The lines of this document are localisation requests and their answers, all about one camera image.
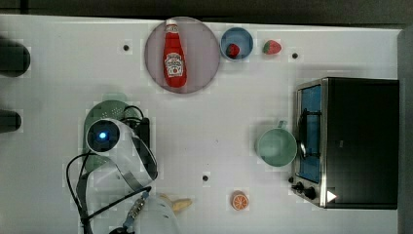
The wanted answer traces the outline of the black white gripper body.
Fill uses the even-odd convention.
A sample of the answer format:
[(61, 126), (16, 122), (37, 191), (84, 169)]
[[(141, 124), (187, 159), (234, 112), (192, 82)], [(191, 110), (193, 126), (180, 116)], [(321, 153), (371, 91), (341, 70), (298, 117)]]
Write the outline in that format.
[(148, 118), (127, 117), (125, 124), (130, 128), (133, 144), (140, 149), (145, 143), (150, 147), (150, 121)]

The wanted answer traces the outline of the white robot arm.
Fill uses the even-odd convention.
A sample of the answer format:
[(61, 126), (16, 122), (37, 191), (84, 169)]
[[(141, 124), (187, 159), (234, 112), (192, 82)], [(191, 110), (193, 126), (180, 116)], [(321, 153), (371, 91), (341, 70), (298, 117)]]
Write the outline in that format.
[(83, 234), (181, 234), (171, 203), (150, 193), (157, 161), (131, 127), (99, 119), (85, 139), (106, 162), (81, 175), (76, 187)]

